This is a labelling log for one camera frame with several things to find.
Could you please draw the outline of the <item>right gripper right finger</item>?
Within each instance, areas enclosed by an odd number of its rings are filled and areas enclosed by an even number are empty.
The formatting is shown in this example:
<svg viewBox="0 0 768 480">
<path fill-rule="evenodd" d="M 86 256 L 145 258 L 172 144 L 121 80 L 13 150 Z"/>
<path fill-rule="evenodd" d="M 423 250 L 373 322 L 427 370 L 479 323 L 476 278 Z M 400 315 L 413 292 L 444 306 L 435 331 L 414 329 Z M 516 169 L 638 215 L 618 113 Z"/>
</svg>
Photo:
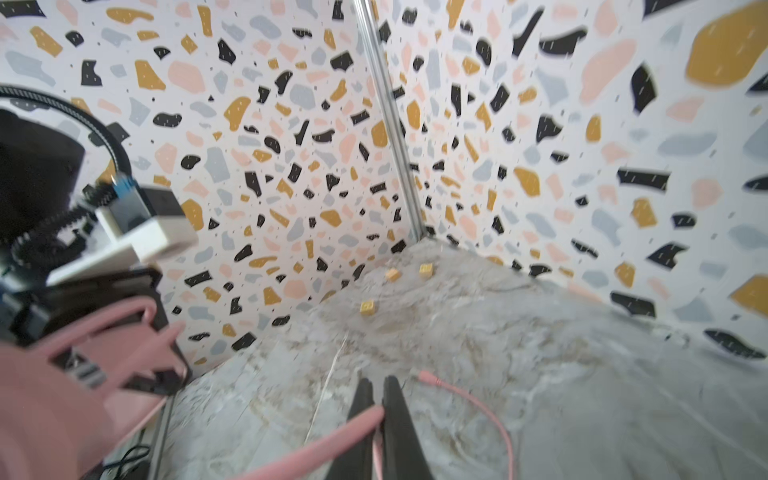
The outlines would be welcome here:
<svg viewBox="0 0 768 480">
<path fill-rule="evenodd" d="M 398 379 L 383 384 L 382 473 L 384 480 L 432 480 L 429 468 Z"/>
</svg>

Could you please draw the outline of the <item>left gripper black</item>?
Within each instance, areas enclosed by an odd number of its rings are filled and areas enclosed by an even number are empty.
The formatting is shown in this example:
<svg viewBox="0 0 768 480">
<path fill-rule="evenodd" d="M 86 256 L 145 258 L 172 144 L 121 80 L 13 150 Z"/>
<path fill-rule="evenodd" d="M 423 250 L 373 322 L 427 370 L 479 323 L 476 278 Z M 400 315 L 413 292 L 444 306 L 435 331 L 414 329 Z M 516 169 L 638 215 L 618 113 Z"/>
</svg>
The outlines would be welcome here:
<svg viewBox="0 0 768 480">
<path fill-rule="evenodd" d="M 42 274 L 3 263 L 1 343 L 28 348 L 87 315 L 134 297 L 148 297 L 153 301 L 156 313 L 148 327 L 160 332 L 169 325 L 157 292 L 161 279 L 159 270 L 143 267 L 46 286 Z M 132 354 L 134 348 L 128 344 L 126 333 L 119 334 L 107 348 L 105 359 L 88 353 L 86 346 L 109 330 L 140 324 L 142 320 L 141 311 L 127 314 L 65 348 L 53 358 L 53 364 L 84 386 L 94 389 L 103 384 L 114 369 L 108 362 L 122 360 Z"/>
</svg>

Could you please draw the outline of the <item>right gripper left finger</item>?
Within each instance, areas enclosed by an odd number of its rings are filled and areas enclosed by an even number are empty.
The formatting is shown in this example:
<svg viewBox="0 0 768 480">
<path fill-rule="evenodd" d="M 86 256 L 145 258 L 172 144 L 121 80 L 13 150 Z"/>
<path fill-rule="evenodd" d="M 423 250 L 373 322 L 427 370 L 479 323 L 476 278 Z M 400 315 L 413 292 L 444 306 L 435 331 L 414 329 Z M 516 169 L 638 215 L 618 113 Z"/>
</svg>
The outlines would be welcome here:
<svg viewBox="0 0 768 480">
<path fill-rule="evenodd" d="M 361 379 L 355 390 L 347 423 L 331 434 L 331 462 L 327 480 L 365 479 L 373 474 L 375 404 L 373 385 Z"/>
</svg>

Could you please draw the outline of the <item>pink headphones with cable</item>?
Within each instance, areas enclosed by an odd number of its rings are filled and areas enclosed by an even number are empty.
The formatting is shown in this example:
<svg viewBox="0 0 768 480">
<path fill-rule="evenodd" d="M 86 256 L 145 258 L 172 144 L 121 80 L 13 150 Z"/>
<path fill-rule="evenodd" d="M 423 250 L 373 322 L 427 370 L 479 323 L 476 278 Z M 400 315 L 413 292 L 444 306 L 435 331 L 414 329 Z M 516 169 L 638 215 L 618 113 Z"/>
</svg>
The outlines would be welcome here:
<svg viewBox="0 0 768 480">
<path fill-rule="evenodd" d="M 83 479 L 183 386 L 175 352 L 182 323 L 153 325 L 147 296 L 115 302 L 28 347 L 1 345 L 1 475 Z M 347 421 L 330 434 L 249 472 L 298 479 L 428 479 L 432 473 L 398 380 L 376 401 L 361 379 Z"/>
</svg>

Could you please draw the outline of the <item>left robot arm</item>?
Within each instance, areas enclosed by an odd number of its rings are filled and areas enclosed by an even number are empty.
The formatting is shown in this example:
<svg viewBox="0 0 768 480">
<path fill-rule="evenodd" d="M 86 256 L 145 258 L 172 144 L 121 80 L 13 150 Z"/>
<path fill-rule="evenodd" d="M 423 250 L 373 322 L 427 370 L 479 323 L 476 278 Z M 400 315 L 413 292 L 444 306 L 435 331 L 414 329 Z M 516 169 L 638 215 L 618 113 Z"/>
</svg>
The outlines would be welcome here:
<svg viewBox="0 0 768 480">
<path fill-rule="evenodd" d="M 1 340 L 29 347 L 121 300 L 148 297 L 169 321 L 154 261 L 197 242 L 167 187 L 113 173 L 75 193 L 83 146 L 1 112 Z"/>
</svg>

